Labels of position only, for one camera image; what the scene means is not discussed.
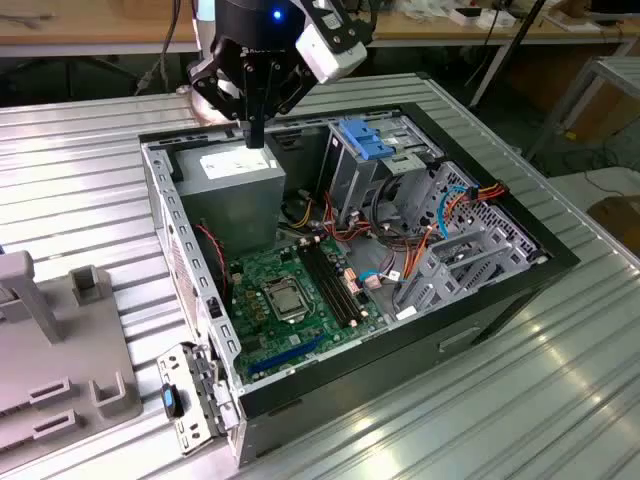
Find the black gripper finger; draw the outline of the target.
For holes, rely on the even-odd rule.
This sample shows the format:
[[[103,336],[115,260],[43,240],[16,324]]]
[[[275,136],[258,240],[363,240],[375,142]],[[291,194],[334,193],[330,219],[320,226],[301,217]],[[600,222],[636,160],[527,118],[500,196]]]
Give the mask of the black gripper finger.
[[[209,55],[188,69],[195,112],[211,123],[222,117],[242,129],[246,146],[254,149],[254,120],[248,117],[247,98],[241,85],[241,48],[234,41],[214,41]]]
[[[288,114],[318,83],[308,67],[298,63],[288,73],[280,64],[273,64],[266,89],[259,102],[254,121],[254,148],[264,146],[265,125],[277,114]]]

